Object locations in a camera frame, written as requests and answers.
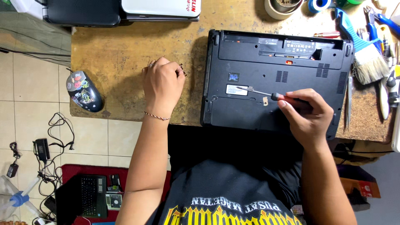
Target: red cloth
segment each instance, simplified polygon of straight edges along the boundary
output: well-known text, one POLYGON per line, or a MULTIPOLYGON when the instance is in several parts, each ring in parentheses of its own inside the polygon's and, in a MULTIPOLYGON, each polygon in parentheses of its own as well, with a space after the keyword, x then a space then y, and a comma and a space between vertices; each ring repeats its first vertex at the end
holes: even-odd
MULTIPOLYGON (((101 175, 107 177, 107 186, 111 186, 111 180, 109 175, 118 174, 120 176, 120 182, 122 190, 125 190, 126 177, 128 176, 128 169, 118 168, 118 167, 98 167, 98 166, 87 166, 87 165, 75 165, 75 164, 65 164, 61 166, 62 169, 62 182, 66 183, 71 177, 77 174, 91 174, 91 175, 101 175)), ((165 178, 164 190, 162 193, 161 201, 165 200, 166 194, 170 189, 170 179, 171 172, 167 171, 167 176, 165 178)), ((99 218, 88 218, 91 223, 99 222, 114 222, 117 219, 119 211, 108 210, 106 219, 99 218)), ((87 225, 88 221, 82 217, 77 217, 74 221, 74 225, 87 225)))

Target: hand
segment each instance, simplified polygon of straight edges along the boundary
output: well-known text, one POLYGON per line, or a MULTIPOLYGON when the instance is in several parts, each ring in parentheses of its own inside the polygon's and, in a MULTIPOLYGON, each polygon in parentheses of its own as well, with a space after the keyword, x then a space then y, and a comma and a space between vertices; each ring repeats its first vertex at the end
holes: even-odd
POLYGON ((300 115, 291 104, 278 101, 278 106, 290 123, 290 130, 305 150, 315 149, 326 143, 326 131, 332 121, 333 109, 313 89, 286 92, 286 96, 308 101, 311 113, 300 115))
POLYGON ((158 117, 171 117, 185 83, 181 67, 161 57, 143 68, 142 76, 146 112, 158 117))

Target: bracelet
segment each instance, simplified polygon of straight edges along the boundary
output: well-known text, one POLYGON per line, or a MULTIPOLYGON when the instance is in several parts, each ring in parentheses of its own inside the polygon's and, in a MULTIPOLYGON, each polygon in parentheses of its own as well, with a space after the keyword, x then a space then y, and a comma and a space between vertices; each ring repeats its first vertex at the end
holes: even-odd
POLYGON ((162 120, 162 121, 166 121, 166 120, 171 119, 171 117, 170 117, 170 118, 162 118, 162 117, 154 116, 154 115, 151 115, 150 113, 147 113, 146 111, 145 111, 144 113, 146 113, 146 114, 149 115, 149 116, 159 118, 159 119, 162 120))

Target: wooden workbench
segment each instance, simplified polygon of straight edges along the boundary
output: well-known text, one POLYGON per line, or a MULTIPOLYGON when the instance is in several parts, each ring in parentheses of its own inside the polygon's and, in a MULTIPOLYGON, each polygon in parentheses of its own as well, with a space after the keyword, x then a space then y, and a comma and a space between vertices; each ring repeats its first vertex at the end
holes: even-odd
MULTIPOLYGON (((354 27, 365 27, 362 5, 346 10, 354 27)), ((203 0, 199 22, 135 22, 117 28, 77 28, 72 35, 72 70, 85 71, 105 98, 104 109, 90 113, 70 103, 73 116, 141 121, 145 108, 143 67, 160 56, 183 63, 188 73, 182 97, 171 123, 199 126, 210 29, 240 30, 300 36, 335 30, 331 10, 311 14, 303 4, 290 18, 275 20, 264 9, 264 0, 203 0)), ((344 130, 341 114, 336 137, 372 141, 391 140, 392 115, 383 121, 378 89, 372 84, 353 92, 350 129, 344 130)))

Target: black laptop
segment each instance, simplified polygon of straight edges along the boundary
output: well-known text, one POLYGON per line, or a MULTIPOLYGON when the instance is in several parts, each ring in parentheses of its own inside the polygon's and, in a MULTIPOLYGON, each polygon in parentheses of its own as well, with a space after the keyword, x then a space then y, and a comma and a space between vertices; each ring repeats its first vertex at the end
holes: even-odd
POLYGON ((353 59, 349 40, 210 30, 200 123, 291 134, 276 101, 236 86, 269 94, 312 88, 334 109, 326 133, 333 139, 353 59))
POLYGON ((71 225, 77 216, 107 218, 105 176, 75 175, 56 190, 57 224, 71 225))

